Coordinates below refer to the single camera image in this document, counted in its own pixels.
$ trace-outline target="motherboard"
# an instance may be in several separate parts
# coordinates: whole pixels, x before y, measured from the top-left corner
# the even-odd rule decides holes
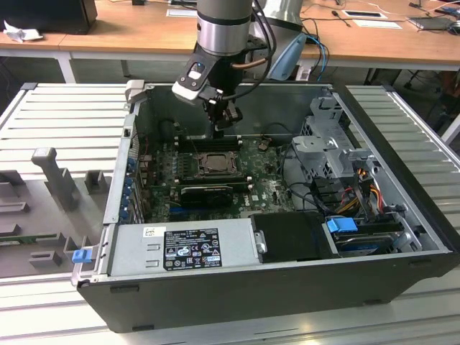
[[[259,138],[217,143],[165,143],[151,152],[144,186],[149,222],[294,211],[280,177],[279,147],[261,146]]]

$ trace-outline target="table leg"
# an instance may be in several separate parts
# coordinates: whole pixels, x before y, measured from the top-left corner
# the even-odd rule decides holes
[[[441,139],[449,145],[455,137],[460,133],[460,114],[455,118],[454,122],[444,132]]]
[[[77,79],[72,69],[72,57],[69,52],[62,52],[56,55],[60,70],[63,73],[66,83],[77,83]]]
[[[121,60],[121,70],[123,71],[123,76],[125,78],[131,77],[131,73],[129,72],[128,62],[126,60]]]

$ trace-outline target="desk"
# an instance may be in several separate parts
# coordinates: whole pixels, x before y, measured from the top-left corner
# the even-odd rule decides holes
[[[337,7],[333,1],[305,1]],[[385,11],[423,16],[424,12],[408,6],[408,0],[374,0]],[[440,6],[439,1],[425,1],[424,6]],[[196,19],[166,17],[167,4],[147,3],[132,6],[130,1],[96,1],[98,19],[87,35],[45,34],[45,40],[19,44],[7,37],[0,40],[0,55],[55,58],[65,81],[74,83],[72,59],[187,61],[196,41]],[[348,0],[347,9],[379,11],[375,6]],[[403,16],[385,14],[389,20]],[[333,19],[331,9],[312,6],[303,17]],[[311,21],[305,22],[311,32]],[[358,27],[348,21],[317,21],[322,42],[330,50],[330,66],[360,68],[396,68],[418,70],[458,70],[460,37],[447,32],[417,32],[409,22],[398,23],[402,29]],[[301,65],[308,69],[318,59],[316,46],[305,47]]]

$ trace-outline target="power supply label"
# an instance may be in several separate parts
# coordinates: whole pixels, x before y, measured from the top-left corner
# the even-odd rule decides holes
[[[167,271],[222,266],[217,229],[166,231],[163,268]]]

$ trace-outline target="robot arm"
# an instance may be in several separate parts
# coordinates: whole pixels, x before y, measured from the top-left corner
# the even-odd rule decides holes
[[[198,0],[198,39],[185,70],[172,87],[190,104],[203,102],[213,136],[242,119],[235,100],[265,78],[285,80],[305,44],[299,17],[302,0]],[[260,75],[236,93],[244,71]]]

